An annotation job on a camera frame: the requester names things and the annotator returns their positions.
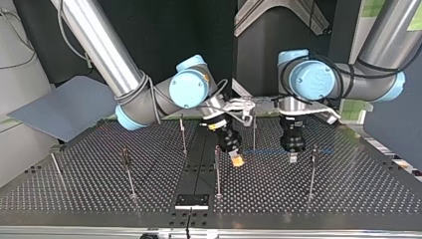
metal rod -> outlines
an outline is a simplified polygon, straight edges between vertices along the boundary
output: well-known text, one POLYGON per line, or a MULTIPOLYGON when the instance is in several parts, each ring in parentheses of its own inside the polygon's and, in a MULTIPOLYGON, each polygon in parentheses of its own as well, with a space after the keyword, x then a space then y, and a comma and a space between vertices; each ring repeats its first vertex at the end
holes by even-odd
POLYGON ((223 197, 223 195, 221 194, 221 188, 220 188, 220 164, 219 164, 219 154, 218 154, 218 152, 219 152, 219 149, 218 149, 218 146, 215 146, 215 151, 214 151, 214 153, 215 153, 215 169, 216 169, 216 171, 217 171, 217 195, 216 195, 216 197, 217 198, 222 198, 223 197))
POLYGON ((254 151, 256 149, 257 114, 254 112, 254 151))
POLYGON ((313 174, 311 176, 311 186, 310 186, 310 195, 309 195, 309 202, 314 198, 313 190, 314 190, 314 181, 315 181, 315 175, 316 175, 316 167, 317 167, 317 161, 319 157, 319 148, 316 144, 314 144, 313 148, 313 154, 311 156, 311 159, 313 161, 313 174))
POLYGON ((183 124, 183 115, 180 117, 180 130, 182 131, 182 139, 183 139, 183 153, 187 154, 186 149, 186 136, 184 134, 184 124, 183 124))
POLYGON ((51 0, 117 97, 143 82, 138 69, 97 0, 51 0))
POLYGON ((59 164, 57 163, 56 156, 54 155, 54 153, 53 153, 53 152, 52 152, 52 153, 50 153, 50 156, 51 156, 51 157, 52 157, 52 159, 53 159, 53 162, 54 162, 54 165, 55 165, 55 167, 56 167, 56 169, 57 169, 57 172, 58 172, 60 175, 62 175, 62 170, 60 169, 59 164))
POLYGON ((131 197, 132 197, 132 198, 136 198, 136 197, 137 197, 137 195, 136 195, 136 193, 134 192, 133 180, 132 180, 132 178, 131 178, 131 174, 130 174, 130 170, 129 170, 129 169, 127 170, 127 177, 129 178, 129 182, 130 182, 130 189, 131 189, 131 191, 132 191, 131 197))

white wall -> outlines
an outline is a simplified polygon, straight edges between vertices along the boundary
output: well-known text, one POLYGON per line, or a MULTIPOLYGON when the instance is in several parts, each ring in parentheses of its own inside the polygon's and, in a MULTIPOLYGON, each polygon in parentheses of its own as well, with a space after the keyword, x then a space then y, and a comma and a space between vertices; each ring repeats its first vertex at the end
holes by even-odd
MULTIPOLYGON (((0 7, 16 12, 12 0, 0 0, 0 7)), ((8 19, 26 39, 21 23, 10 16, 8 19)), ((31 55, 4 21, 0 21, 0 68, 25 62, 31 55)), ((6 117, 50 90, 37 58, 22 67, 0 70, 0 186, 46 157, 49 148, 57 143, 55 138, 6 117)))

dark background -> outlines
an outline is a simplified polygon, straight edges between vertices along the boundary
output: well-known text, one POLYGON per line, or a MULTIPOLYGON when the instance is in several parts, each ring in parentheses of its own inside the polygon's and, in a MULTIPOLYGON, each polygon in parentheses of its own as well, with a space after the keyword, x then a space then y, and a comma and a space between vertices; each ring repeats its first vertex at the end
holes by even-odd
MULTIPOLYGON (((237 79, 253 96, 273 96, 278 89, 277 55, 309 48, 347 62, 360 1, 316 0, 332 32, 316 36, 286 8, 266 12, 234 37, 234 17, 245 0, 99 0, 135 63, 157 84, 175 74, 175 66, 200 54, 216 81, 237 79)), ((41 64, 56 86, 75 75, 96 71, 62 39, 57 10, 50 0, 14 0, 41 64)), ((83 50, 69 31, 73 45, 83 50)), ((231 84, 226 89, 230 93, 231 84)))

vertical metal post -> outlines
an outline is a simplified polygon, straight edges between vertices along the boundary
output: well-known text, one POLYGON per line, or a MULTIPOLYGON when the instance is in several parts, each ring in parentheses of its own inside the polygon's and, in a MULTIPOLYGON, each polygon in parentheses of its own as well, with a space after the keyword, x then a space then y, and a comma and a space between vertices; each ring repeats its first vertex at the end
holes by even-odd
POLYGON ((185 130, 184 130, 184 124, 183 124, 183 115, 180 117, 180 131, 182 132, 182 140, 183 140, 183 153, 186 155, 187 154, 187 149, 186 149, 186 136, 185 136, 185 130))
POLYGON ((256 149, 256 138, 257 138, 257 134, 256 134, 256 130, 257 130, 257 114, 254 112, 254 152, 256 149))
POLYGON ((420 3, 421 0, 385 1, 358 59, 387 69, 403 66, 422 36, 422 31, 409 28, 420 3))
POLYGON ((217 195, 216 195, 216 197, 222 198, 223 195, 221 194, 221 188, 220 188, 220 164, 219 164, 219 161, 218 161, 220 156, 219 156, 218 152, 219 152, 218 146, 215 146, 215 150, 214 150, 214 153, 215 153, 215 169, 217 171, 217 195))
POLYGON ((58 172, 60 175, 63 175, 63 174, 62 174, 62 170, 60 169, 59 164, 57 163, 57 159, 56 159, 56 156, 54 155, 54 153, 53 153, 53 152, 52 152, 52 153, 50 153, 50 156, 51 156, 51 157, 52 157, 52 159, 53 159, 53 162, 54 162, 54 165, 55 165, 55 167, 56 167, 57 172, 58 172))

metal bracket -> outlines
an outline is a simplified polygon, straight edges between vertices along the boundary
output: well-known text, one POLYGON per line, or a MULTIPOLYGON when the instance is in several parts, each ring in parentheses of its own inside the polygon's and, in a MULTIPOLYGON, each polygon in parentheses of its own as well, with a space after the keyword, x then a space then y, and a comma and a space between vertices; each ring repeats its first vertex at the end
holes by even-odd
POLYGON ((176 210, 208 210, 208 194, 180 194, 176 199, 176 210))
POLYGON ((252 124, 253 117, 251 116, 251 110, 255 107, 255 103, 247 99, 232 99, 224 106, 224 110, 230 111, 242 111, 243 126, 250 126, 252 124))
POLYGON ((232 90, 241 97, 251 98, 252 95, 236 79, 232 78, 232 90))
POLYGON ((316 114, 317 117, 325 120, 329 124, 333 124, 341 118, 335 110, 318 102, 312 102, 311 105, 306 105, 303 110, 284 111, 279 108, 279 113, 284 116, 292 117, 316 114))
MULTIPOLYGON (((235 36, 239 37, 261 15, 271 8, 286 7, 292 10, 302 21, 309 26, 313 0, 248 0, 235 17, 235 36)), ((313 10, 312 25, 309 26, 315 34, 322 34, 329 26, 319 7, 313 10)))

